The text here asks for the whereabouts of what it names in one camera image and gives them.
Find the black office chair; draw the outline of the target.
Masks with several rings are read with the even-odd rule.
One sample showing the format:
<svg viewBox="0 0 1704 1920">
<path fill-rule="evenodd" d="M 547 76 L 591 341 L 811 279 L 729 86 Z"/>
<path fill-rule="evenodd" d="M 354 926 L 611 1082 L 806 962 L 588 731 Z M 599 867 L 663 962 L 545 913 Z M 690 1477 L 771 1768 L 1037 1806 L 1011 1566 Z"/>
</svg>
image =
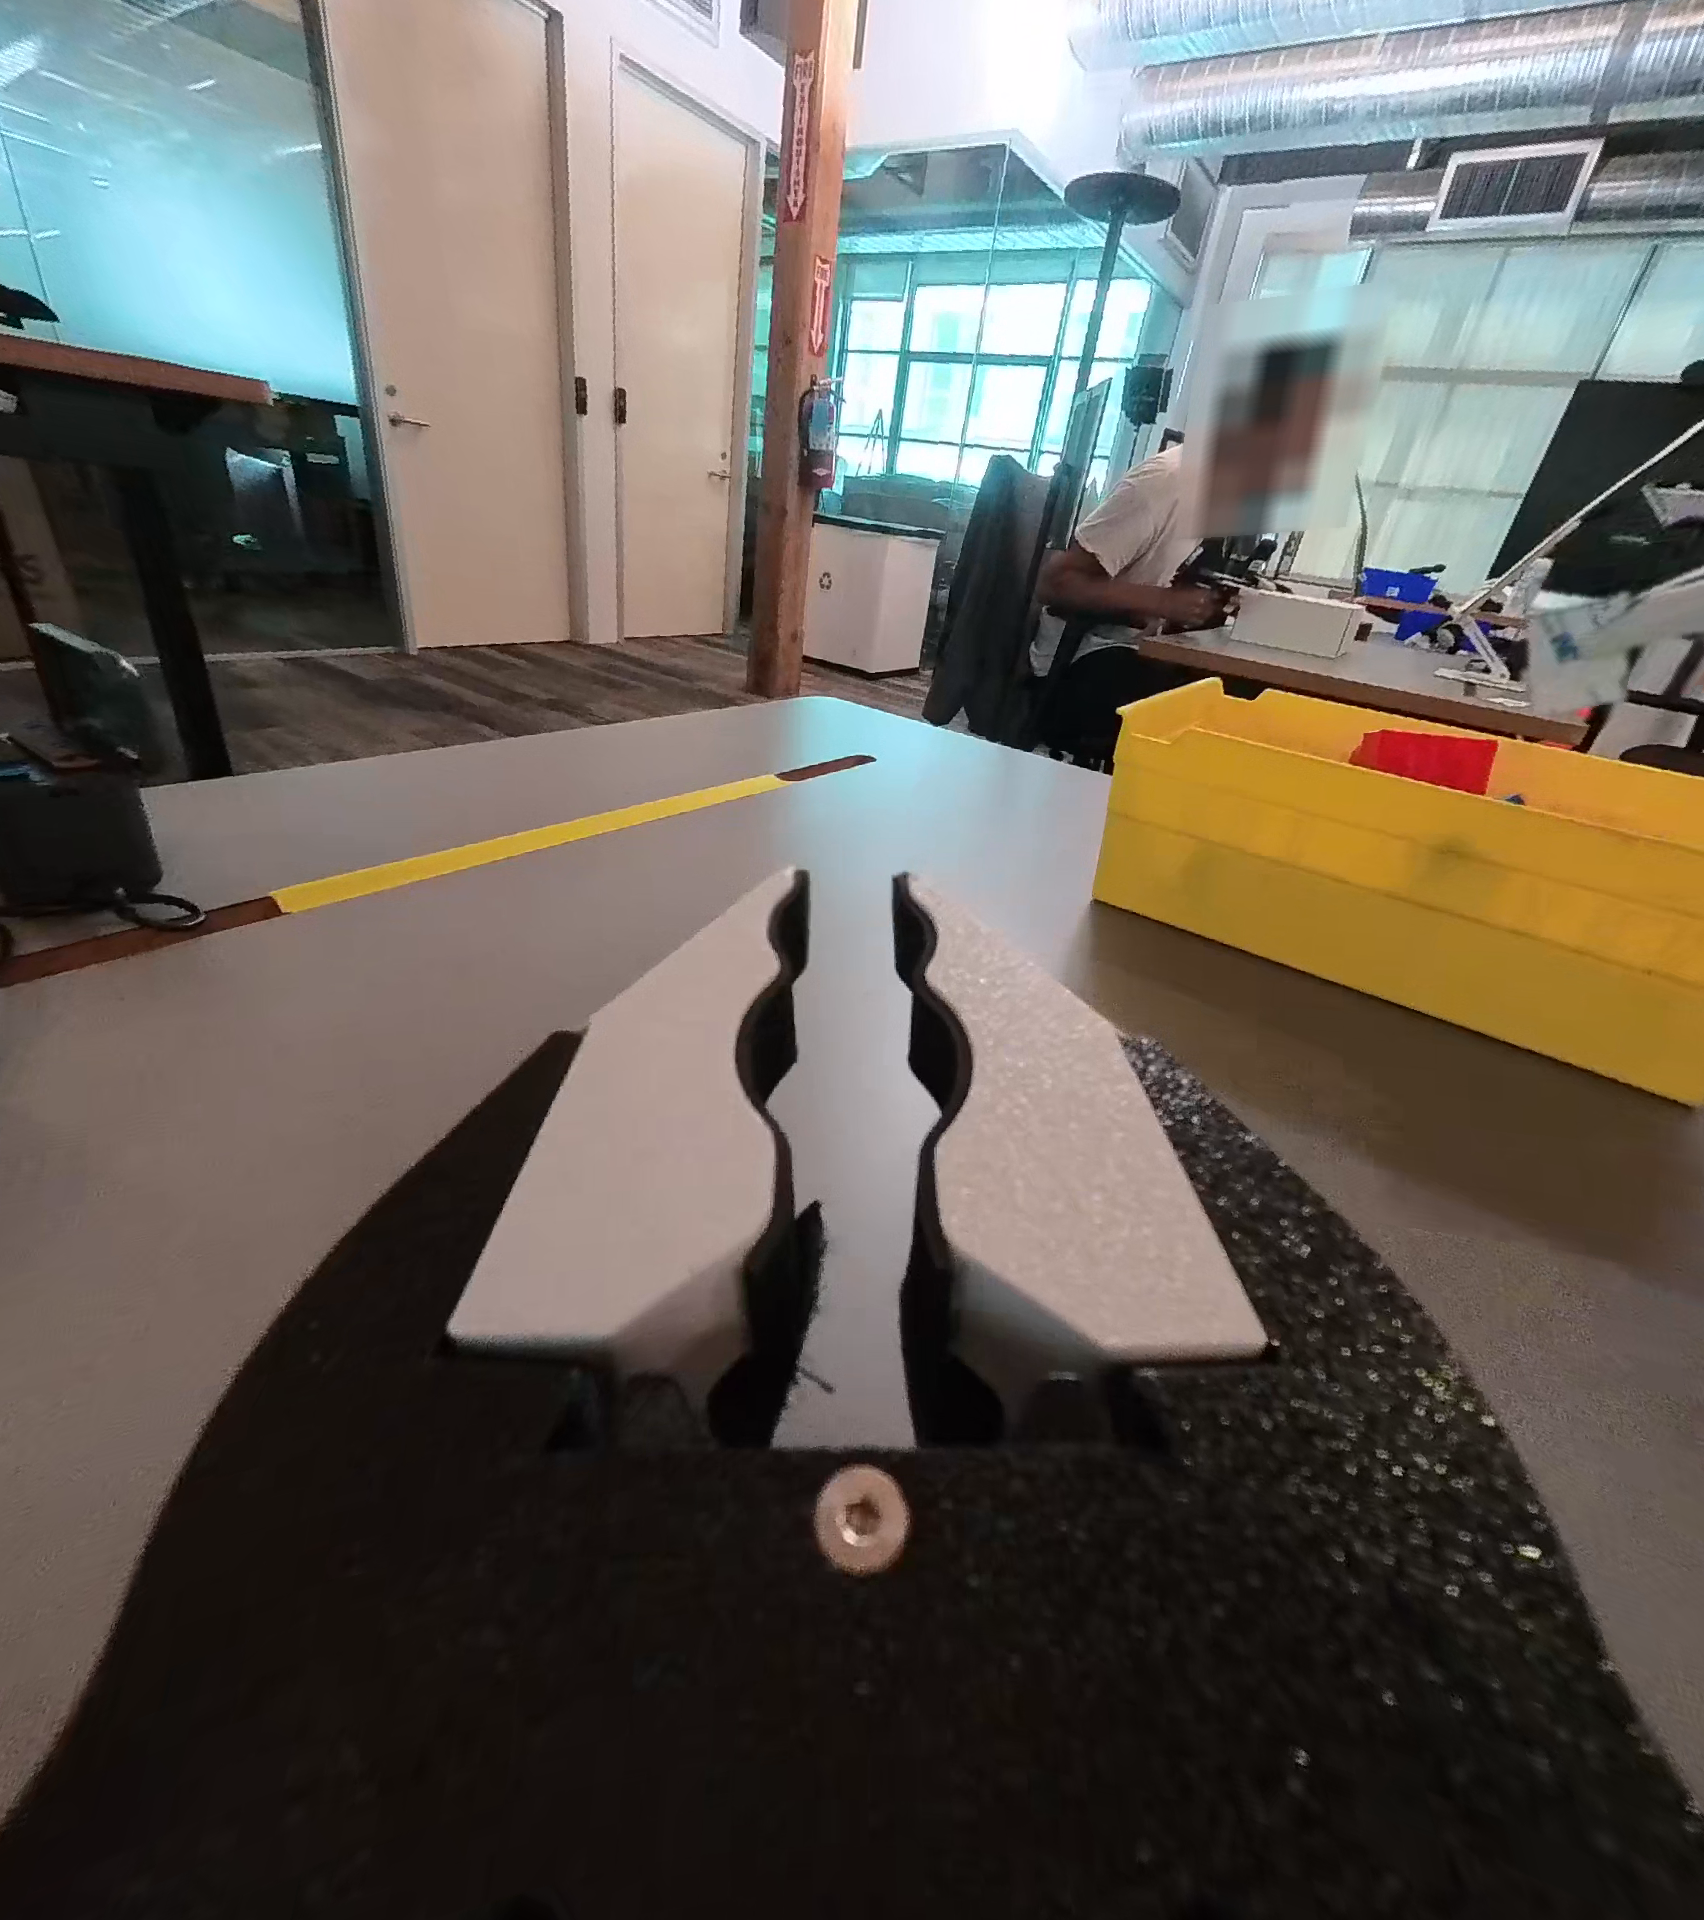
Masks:
<svg viewBox="0 0 1704 1920">
<path fill-rule="evenodd" d="M 994 747 L 1037 745 L 1041 671 L 1033 645 L 1041 625 L 1041 574 L 1060 548 L 1056 479 L 994 455 L 965 525 L 947 594 L 923 719 L 963 722 Z"/>
</svg>

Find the yellow plastic bin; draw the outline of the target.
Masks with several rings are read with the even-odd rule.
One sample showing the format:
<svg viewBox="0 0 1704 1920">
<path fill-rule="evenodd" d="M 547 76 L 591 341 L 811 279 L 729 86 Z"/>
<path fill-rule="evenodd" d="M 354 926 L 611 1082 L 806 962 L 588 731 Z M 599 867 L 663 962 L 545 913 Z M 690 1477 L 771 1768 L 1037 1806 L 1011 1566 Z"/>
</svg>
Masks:
<svg viewBox="0 0 1704 1920">
<path fill-rule="evenodd" d="M 1704 1107 L 1704 780 L 1499 737 L 1485 796 L 1349 764 L 1400 728 L 1477 734 L 1220 681 L 1123 709 L 1095 899 Z"/>
</svg>

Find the wooden support post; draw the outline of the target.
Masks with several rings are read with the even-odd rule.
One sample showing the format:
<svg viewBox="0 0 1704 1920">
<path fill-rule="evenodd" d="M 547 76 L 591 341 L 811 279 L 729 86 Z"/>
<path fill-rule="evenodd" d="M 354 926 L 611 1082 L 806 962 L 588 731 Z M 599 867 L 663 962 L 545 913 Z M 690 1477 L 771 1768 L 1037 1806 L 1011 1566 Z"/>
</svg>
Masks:
<svg viewBox="0 0 1704 1920">
<path fill-rule="evenodd" d="M 785 14 L 779 181 L 768 314 L 768 394 L 762 432 L 762 484 L 755 559 L 749 690 L 767 700 L 792 700 L 803 677 L 803 628 L 809 603 L 816 492 L 798 484 L 797 412 L 809 383 L 826 361 L 809 355 L 809 304 L 816 256 L 838 264 L 842 161 L 850 79 L 859 37 L 857 2 L 792 2 Z M 816 48 L 816 97 L 809 206 L 798 223 L 782 218 L 782 149 L 787 143 L 789 61 Z"/>
</svg>

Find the red block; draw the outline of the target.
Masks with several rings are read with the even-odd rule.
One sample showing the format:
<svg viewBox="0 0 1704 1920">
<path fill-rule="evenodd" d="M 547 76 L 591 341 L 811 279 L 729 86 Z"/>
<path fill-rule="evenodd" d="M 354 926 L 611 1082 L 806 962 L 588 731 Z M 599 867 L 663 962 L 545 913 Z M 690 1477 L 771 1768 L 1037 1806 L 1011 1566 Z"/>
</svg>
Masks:
<svg viewBox="0 0 1704 1920">
<path fill-rule="evenodd" d="M 1500 742 L 1479 732 L 1367 732 L 1346 764 L 1420 786 L 1485 798 L 1497 772 Z"/>
</svg>

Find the silver ventilation duct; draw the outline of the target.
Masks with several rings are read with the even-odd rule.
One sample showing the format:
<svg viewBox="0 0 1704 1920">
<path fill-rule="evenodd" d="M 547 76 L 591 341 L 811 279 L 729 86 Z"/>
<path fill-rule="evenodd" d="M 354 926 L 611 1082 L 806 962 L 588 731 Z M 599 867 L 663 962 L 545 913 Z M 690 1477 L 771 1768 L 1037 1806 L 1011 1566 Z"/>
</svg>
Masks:
<svg viewBox="0 0 1704 1920">
<path fill-rule="evenodd" d="M 1591 138 L 1568 232 L 1704 229 L 1704 149 L 1611 150 L 1704 126 L 1704 5 L 1352 5 L 1319 28 L 1302 5 L 1098 5 L 1073 47 L 1087 67 L 1139 54 L 1116 134 L 1135 165 L 1441 145 L 1368 177 L 1352 242 L 1461 239 L 1424 232 L 1449 159 Z"/>
</svg>

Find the wall vent grille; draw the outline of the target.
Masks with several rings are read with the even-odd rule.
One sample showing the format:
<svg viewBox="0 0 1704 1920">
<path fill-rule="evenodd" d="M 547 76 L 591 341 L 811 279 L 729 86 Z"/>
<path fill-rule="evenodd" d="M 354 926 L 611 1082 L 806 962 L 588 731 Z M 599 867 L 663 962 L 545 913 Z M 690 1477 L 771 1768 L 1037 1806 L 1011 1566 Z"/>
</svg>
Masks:
<svg viewBox="0 0 1704 1920">
<path fill-rule="evenodd" d="M 1603 138 L 1454 154 L 1441 175 L 1427 237 L 1567 234 L 1606 153 Z"/>
</svg>

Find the white door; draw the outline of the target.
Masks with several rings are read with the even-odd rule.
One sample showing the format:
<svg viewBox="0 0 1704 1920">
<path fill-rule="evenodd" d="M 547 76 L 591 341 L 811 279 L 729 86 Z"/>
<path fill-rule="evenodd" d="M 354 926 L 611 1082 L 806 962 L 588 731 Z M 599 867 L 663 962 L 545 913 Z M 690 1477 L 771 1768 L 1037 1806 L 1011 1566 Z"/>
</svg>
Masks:
<svg viewBox="0 0 1704 1920">
<path fill-rule="evenodd" d="M 568 642 L 553 16 L 324 2 L 317 37 L 409 645 Z"/>
<path fill-rule="evenodd" d="M 718 638 L 735 628 L 745 568 L 760 146 L 620 54 L 611 154 L 620 636 Z"/>
</svg>

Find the black floor lamp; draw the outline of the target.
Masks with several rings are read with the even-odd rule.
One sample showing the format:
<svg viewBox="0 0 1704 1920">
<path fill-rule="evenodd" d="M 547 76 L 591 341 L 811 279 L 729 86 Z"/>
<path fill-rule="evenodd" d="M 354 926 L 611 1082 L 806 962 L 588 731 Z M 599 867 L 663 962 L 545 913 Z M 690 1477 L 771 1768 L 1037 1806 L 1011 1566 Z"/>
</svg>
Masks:
<svg viewBox="0 0 1704 1920">
<path fill-rule="evenodd" d="M 1180 196 L 1175 184 L 1143 171 L 1088 173 L 1073 181 L 1065 190 L 1065 205 L 1070 212 L 1104 226 L 1100 269 L 1080 341 L 1073 406 L 1056 474 L 1059 487 L 1062 489 L 1060 496 L 1075 512 L 1084 500 L 1103 434 L 1107 402 L 1104 398 L 1090 398 L 1088 394 L 1095 384 L 1092 375 L 1100 355 L 1107 308 L 1119 276 L 1127 232 L 1128 229 L 1168 225 L 1178 210 L 1178 201 Z"/>
</svg>

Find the dark grey charger box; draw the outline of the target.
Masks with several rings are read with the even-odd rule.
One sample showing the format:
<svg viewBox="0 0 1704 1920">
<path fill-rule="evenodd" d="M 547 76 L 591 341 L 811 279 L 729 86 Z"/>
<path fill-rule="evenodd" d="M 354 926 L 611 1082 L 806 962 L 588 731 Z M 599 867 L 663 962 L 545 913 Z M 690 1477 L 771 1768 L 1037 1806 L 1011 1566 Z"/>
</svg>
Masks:
<svg viewBox="0 0 1704 1920">
<path fill-rule="evenodd" d="M 145 778 L 164 737 L 136 667 L 36 622 L 31 656 L 47 719 L 0 732 L 0 900 L 133 918 L 163 897 Z"/>
</svg>

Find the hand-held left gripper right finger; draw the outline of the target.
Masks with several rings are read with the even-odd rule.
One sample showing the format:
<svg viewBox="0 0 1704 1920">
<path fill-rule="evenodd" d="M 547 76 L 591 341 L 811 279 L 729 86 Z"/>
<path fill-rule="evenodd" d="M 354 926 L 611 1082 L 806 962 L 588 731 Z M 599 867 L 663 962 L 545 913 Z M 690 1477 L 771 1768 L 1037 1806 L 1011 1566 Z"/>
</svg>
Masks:
<svg viewBox="0 0 1704 1920">
<path fill-rule="evenodd" d="M 925 877 L 893 880 L 921 1145 L 915 1395 L 1037 1395 L 1237 1366 L 1270 1337 L 1121 1032 Z"/>
</svg>

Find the wooden desk with black legs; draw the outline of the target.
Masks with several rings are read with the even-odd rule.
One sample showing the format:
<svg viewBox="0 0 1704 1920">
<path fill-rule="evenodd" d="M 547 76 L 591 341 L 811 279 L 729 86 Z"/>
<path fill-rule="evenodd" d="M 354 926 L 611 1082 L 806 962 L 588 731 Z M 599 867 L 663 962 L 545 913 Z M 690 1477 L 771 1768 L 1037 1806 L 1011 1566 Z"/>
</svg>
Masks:
<svg viewBox="0 0 1704 1920">
<path fill-rule="evenodd" d="M 220 410 L 275 402 L 260 378 L 0 333 L 0 460 L 102 473 L 192 780 L 229 778 L 235 764 L 171 512 L 175 449 Z M 0 583 L 36 661 L 43 614 L 3 508 Z"/>
</svg>

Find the black monitor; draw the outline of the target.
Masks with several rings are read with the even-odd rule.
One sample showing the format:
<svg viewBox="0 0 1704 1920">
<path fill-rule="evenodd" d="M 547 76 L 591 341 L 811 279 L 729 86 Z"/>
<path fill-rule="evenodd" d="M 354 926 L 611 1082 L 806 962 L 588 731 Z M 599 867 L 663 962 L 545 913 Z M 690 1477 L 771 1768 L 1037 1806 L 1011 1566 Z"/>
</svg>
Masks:
<svg viewBox="0 0 1704 1920">
<path fill-rule="evenodd" d="M 1704 567 L 1704 361 L 1677 383 L 1585 380 L 1491 564 L 1510 585 L 1611 598 Z"/>
</svg>

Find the white recycling bin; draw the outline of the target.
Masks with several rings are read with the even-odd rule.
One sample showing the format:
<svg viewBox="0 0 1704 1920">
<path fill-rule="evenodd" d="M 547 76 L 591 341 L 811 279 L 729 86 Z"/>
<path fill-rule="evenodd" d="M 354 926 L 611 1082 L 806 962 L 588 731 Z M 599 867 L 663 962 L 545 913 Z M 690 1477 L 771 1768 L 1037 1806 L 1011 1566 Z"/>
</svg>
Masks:
<svg viewBox="0 0 1704 1920">
<path fill-rule="evenodd" d="M 941 545 L 928 528 L 816 515 L 805 661 L 867 678 L 921 672 Z"/>
</svg>

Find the wooden work table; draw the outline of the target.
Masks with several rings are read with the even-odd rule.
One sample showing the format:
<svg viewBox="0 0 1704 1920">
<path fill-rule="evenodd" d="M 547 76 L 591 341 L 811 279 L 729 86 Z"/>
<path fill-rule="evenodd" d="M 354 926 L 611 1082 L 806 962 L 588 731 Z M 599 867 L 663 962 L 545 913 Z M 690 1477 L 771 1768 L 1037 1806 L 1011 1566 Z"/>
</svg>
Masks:
<svg viewBox="0 0 1704 1920">
<path fill-rule="evenodd" d="M 1396 642 L 1359 638 L 1343 656 L 1323 661 L 1237 642 L 1232 622 L 1219 630 L 1145 636 L 1139 655 L 1201 678 L 1283 690 L 1304 699 L 1416 719 L 1507 740 L 1585 751 L 1586 716 L 1538 713 L 1523 684 L 1468 675 L 1441 655 Z"/>
</svg>

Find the white box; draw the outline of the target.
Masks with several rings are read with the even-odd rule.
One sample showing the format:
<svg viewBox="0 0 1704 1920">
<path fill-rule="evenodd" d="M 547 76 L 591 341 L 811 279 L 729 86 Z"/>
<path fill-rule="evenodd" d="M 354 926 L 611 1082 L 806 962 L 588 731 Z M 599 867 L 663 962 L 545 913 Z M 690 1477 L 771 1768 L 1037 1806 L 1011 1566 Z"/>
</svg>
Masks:
<svg viewBox="0 0 1704 1920">
<path fill-rule="evenodd" d="M 1247 587 L 1237 594 L 1232 638 L 1277 655 L 1338 661 L 1368 628 L 1368 609 L 1352 600 Z"/>
</svg>

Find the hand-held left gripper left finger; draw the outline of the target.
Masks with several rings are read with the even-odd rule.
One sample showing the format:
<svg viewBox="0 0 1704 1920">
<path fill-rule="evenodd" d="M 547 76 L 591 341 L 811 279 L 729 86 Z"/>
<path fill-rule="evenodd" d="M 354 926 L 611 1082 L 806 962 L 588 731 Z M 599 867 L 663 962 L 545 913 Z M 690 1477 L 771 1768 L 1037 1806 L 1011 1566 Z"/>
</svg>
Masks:
<svg viewBox="0 0 1704 1920">
<path fill-rule="evenodd" d="M 811 874 L 775 870 L 596 1011 L 451 1315 L 453 1351 L 789 1397 L 818 1293 L 771 1100 Z"/>
</svg>

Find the yellow tape strip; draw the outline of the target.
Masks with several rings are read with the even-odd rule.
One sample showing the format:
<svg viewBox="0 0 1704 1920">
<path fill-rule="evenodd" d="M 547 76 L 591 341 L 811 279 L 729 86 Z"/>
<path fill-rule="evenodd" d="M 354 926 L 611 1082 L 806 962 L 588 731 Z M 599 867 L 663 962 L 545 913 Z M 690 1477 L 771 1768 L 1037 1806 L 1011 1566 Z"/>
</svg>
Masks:
<svg viewBox="0 0 1704 1920">
<path fill-rule="evenodd" d="M 148 952 L 178 948 L 212 934 L 235 932 L 324 907 L 371 900 L 432 880 L 453 878 L 517 859 L 558 853 L 599 838 L 687 819 L 724 805 L 768 798 L 782 788 L 853 772 L 876 763 L 870 755 L 846 755 L 768 772 L 742 780 L 680 790 L 669 796 L 582 814 L 550 826 L 524 828 L 429 855 L 406 857 L 368 869 L 319 877 L 275 889 L 267 895 L 204 908 L 194 920 L 163 926 L 130 924 L 118 932 L 98 932 L 83 941 L 0 961 L 0 990 L 29 987 L 62 975 L 83 972 Z"/>
</svg>

